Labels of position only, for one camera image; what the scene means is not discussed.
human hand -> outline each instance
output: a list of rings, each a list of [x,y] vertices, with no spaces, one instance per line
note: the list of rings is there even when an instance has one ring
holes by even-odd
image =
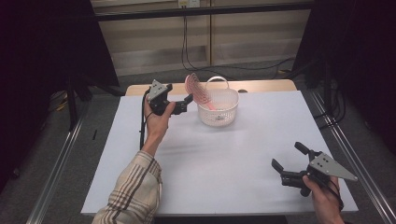
[[[161,116],[158,116],[153,113],[151,107],[149,106],[148,98],[146,97],[145,99],[145,121],[148,129],[148,134],[142,150],[146,151],[151,156],[155,155],[158,145],[161,143],[163,137],[166,134],[169,118],[171,117],[175,105],[175,102],[169,103],[163,114]]]
[[[330,184],[329,187],[334,191],[338,192],[340,189],[338,185],[338,178],[335,176],[330,177],[334,183]],[[305,185],[312,190],[312,200],[314,203],[315,212],[319,223],[344,223],[340,215],[339,202],[334,195],[332,195],[327,189],[321,189],[319,185],[308,178],[307,175],[303,176]]]

white basket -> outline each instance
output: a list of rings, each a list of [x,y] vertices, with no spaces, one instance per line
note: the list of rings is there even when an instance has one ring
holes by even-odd
[[[216,110],[210,110],[207,105],[198,105],[198,115],[201,121],[212,127],[222,127],[231,124],[235,120],[236,109],[239,104],[239,93],[230,89],[228,81],[224,77],[212,77],[205,85],[214,80],[221,79],[227,83],[227,89],[207,90],[210,95],[210,104]]]

table surface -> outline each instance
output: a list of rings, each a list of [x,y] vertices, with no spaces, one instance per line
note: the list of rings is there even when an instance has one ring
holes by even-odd
[[[279,174],[271,167],[271,159],[275,158],[286,170],[299,172],[306,168],[307,158],[293,148],[296,141],[331,155],[304,97],[290,80],[230,81],[229,84],[233,89],[251,92],[240,95],[233,124],[208,127],[198,119],[193,105],[189,105],[188,113],[170,119],[171,128],[156,155],[163,168],[164,185],[157,216],[314,211],[310,197],[302,197],[298,189],[281,186]],[[141,105],[140,95],[147,89],[148,86],[132,86],[127,93],[131,96],[121,98],[81,213],[93,215],[106,205],[106,195],[114,186],[112,182],[115,183],[117,174],[135,154],[131,147],[138,144],[140,120],[133,118],[140,114],[137,109]],[[180,95],[184,84],[174,84],[173,91],[175,95],[169,99],[181,100],[185,96]],[[357,211],[344,180],[340,180],[340,186],[345,211]]]

gray carpet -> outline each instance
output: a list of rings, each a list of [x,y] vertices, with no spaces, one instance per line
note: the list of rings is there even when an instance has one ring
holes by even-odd
[[[238,64],[246,67],[264,67],[276,62]],[[291,68],[292,62],[279,66],[279,69]],[[268,79],[276,74],[276,68],[261,71],[246,71],[234,68],[217,68],[218,72],[226,74],[229,80]],[[189,72],[185,70],[120,77],[119,90],[125,91],[129,85],[150,83],[156,78],[162,83],[183,82]],[[215,74],[201,71],[199,76],[202,81]],[[312,98],[304,85],[304,76],[294,80],[297,88],[303,92],[305,100],[312,114],[319,114]],[[89,103],[87,117],[84,119],[74,144],[67,164],[61,175],[53,198],[49,204],[43,223],[91,223],[91,217],[81,215],[80,209],[90,188],[97,163],[106,143],[108,132],[111,128],[114,115],[117,111],[120,98],[107,93],[92,89],[94,93]],[[393,184],[396,159],[391,154],[381,138],[371,132],[365,125],[359,111],[352,103],[346,102],[347,112],[340,126],[351,145],[357,151],[360,159],[366,165],[366,169],[382,189],[392,207],[396,207],[396,188]],[[35,201],[43,189],[45,181],[50,174],[64,140],[68,134],[68,112],[52,112],[47,120],[45,129],[40,134],[30,154],[21,166],[21,176],[18,179],[9,180],[0,195],[0,223],[25,223],[29,217]],[[348,166],[344,153],[339,148],[329,129],[322,131],[334,158]],[[376,212],[371,199],[360,183],[347,182],[352,196],[360,211],[358,213],[343,214],[345,220],[353,223],[383,223],[381,216]],[[205,223],[268,223],[267,217],[236,217],[224,219],[205,219]],[[315,214],[298,216],[286,216],[289,223],[317,223]],[[192,223],[196,219],[179,220],[178,223]],[[158,220],[158,223],[166,223],[166,220]]]

plaid shirt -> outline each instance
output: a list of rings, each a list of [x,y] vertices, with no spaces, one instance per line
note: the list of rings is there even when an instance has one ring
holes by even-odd
[[[160,202],[162,184],[160,164],[148,153],[137,152],[92,223],[149,224]]]

